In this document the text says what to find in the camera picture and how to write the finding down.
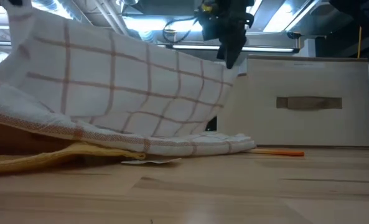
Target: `black cable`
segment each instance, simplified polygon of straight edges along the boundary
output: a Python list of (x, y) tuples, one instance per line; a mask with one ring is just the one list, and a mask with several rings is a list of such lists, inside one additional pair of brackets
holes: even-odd
[(172, 21), (169, 21), (166, 25), (165, 25), (165, 27), (162, 29), (162, 36), (164, 37), (164, 39), (168, 42), (168, 43), (170, 43), (170, 44), (177, 44), (177, 43), (179, 43), (180, 41), (182, 41), (182, 40), (184, 40), (189, 34), (190, 34), (190, 32), (191, 32), (191, 29), (189, 29), (185, 34), (184, 34), (184, 36), (182, 37), (182, 38), (180, 38), (179, 40), (176, 40), (176, 41), (174, 41), (174, 40), (169, 40), (168, 38), (167, 38), (167, 36), (166, 36), (166, 27), (168, 27), (169, 25), (171, 25), (171, 24), (173, 24), (173, 23), (175, 23), (175, 22), (182, 22), (182, 21), (190, 21), (190, 20), (192, 20), (192, 19), (195, 19), (194, 20), (194, 22), (193, 22), (193, 24), (192, 24), (192, 26), (191, 26), (191, 28), (194, 26), (194, 24), (195, 23), (197, 23), (198, 22), (198, 18), (196, 18), (195, 16), (194, 17), (191, 17), (191, 18), (186, 18), (186, 19), (174, 19), (174, 20), (172, 20)]

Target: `metal pipe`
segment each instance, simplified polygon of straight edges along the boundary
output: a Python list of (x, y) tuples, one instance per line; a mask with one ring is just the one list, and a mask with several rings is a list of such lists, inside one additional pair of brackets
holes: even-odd
[(107, 15), (107, 12), (105, 11), (105, 9), (103, 8), (103, 6), (98, 2), (98, 0), (94, 0), (98, 10), (100, 10), (100, 12), (102, 13), (102, 15), (104, 16), (104, 18), (107, 20), (107, 22), (110, 24), (110, 26), (112, 27), (112, 29), (118, 33), (118, 34), (122, 34), (121, 30), (118, 29), (118, 27), (116, 26), (116, 24), (111, 20), (111, 18)]
[(122, 33), (124, 35), (129, 35), (128, 30), (126, 28), (126, 24), (124, 23), (122, 17), (121, 16), (118, 16), (115, 13), (115, 11), (112, 8), (111, 4), (107, 0), (101, 0), (101, 1), (104, 3), (104, 5), (107, 8), (107, 10), (110, 12), (112, 18), (115, 20), (115, 22), (117, 23), (118, 27), (121, 29)]

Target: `cable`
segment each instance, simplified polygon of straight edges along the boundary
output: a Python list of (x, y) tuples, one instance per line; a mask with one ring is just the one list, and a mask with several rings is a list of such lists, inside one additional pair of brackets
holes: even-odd
[(357, 58), (360, 58), (361, 54), (361, 38), (362, 38), (362, 28), (358, 30), (358, 51), (357, 51)]
[(169, 21), (166, 25), (165, 25), (165, 27), (163, 28), (163, 30), (162, 30), (162, 36), (164, 37), (164, 39), (168, 42), (168, 43), (170, 43), (170, 44), (177, 44), (177, 43), (179, 43), (180, 41), (182, 41), (182, 40), (184, 40), (189, 34), (190, 34), (190, 32), (191, 32), (191, 29), (189, 29), (185, 34), (184, 34), (184, 36), (182, 37), (182, 38), (180, 38), (179, 40), (169, 40), (168, 38), (167, 38), (167, 36), (166, 36), (166, 33), (168, 33), (169, 31), (166, 31), (166, 27), (168, 27), (169, 25), (171, 25), (171, 24), (173, 24), (173, 23), (175, 23), (175, 22), (182, 22), (182, 21), (190, 21), (190, 20), (192, 20), (192, 19), (194, 19), (194, 22), (193, 22), (193, 24), (192, 24), (192, 26), (191, 26), (191, 28), (194, 26), (194, 24), (195, 23), (197, 23), (198, 22), (198, 19), (194, 16), (194, 17), (191, 17), (191, 18), (187, 18), (187, 19), (174, 19), (174, 20), (172, 20), (172, 21)]

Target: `fabric storage bin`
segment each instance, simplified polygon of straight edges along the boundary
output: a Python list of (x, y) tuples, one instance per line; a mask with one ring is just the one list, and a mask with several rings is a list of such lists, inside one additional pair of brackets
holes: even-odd
[(249, 55), (217, 131), (259, 146), (369, 147), (368, 63)]

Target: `ceiling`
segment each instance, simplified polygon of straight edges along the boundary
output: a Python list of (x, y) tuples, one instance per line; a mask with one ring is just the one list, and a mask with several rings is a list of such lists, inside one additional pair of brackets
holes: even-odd
[[(73, 11), (76, 20), (89, 23), (94, 26), (104, 27), (105, 29), (111, 29), (107, 19), (95, 4), (95, 1), (102, 3), (102, 0), (54, 1), (61, 2), (62, 5), (65, 6), (69, 11)], [(248, 42), (246, 45), (250, 47), (298, 47), (297, 41), (289, 39), (285, 33), (263, 33), (263, 31), (266, 31), (265, 29), (267, 29), (267, 26), (269, 26), (269, 22), (274, 19), (274, 15), (277, 14), (284, 5), (290, 6), (290, 8), (286, 10), (289, 10), (291, 15), (289, 17), (279, 17), (278, 19), (276, 18), (276, 20), (284, 21), (287, 19), (289, 22), (291, 22), (291, 20), (293, 20), (296, 16), (299, 17), (299, 13), (314, 0), (256, 0), (256, 2), (258, 1), (260, 5), (255, 14), (255, 21), (252, 27), (247, 30)], [(201, 0), (139, 0), (139, 3), (133, 7), (125, 7), (123, 13), (120, 13), (122, 7), (116, 4), (116, 0), (109, 0), (108, 2), (114, 7), (114, 12), (118, 16), (124, 16), (123, 19), (126, 22), (126, 27), (137, 28), (140, 26), (140, 28), (145, 29), (150, 26), (156, 26), (157, 22), (160, 22), (163, 26), (166, 21), (171, 19), (192, 17), (194, 15), (194, 10), (198, 8)], [(304, 17), (291, 29), (291, 31), (300, 32), (302, 35), (313, 38), (317, 36), (329, 35), (351, 21), (351, 18), (342, 14), (341, 12), (338, 12), (326, 2), (326, 0), (320, 0), (310, 11), (307, 12), (307, 14), (304, 15)], [(108, 9), (106, 9), (105, 6), (103, 7), (107, 11), (107, 15), (111, 16), (111, 14), (108, 12)], [(134, 25), (132, 23), (133, 20), (137, 21), (137, 23)], [(6, 12), (0, 7), (0, 26), (6, 25), (8, 25)], [(177, 37), (180, 37), (182, 34), (183, 32), (177, 32), (176, 35)], [(152, 35), (154, 36), (153, 40), (155, 43), (165, 43), (160, 30), (152, 31)], [(0, 29), (0, 41), (5, 40), (9, 40), (9, 31), (8, 29)], [(190, 35), (182, 42), (182, 44), (219, 45), (217, 40), (204, 42), (201, 32), (196, 29), (190, 33)], [(8, 49), (8, 47), (0, 46), (0, 50), (3, 49)], [(186, 52), (210, 60), (211, 58), (214, 58), (215, 55), (215, 52), (202, 53), (196, 50), (187, 50)]]

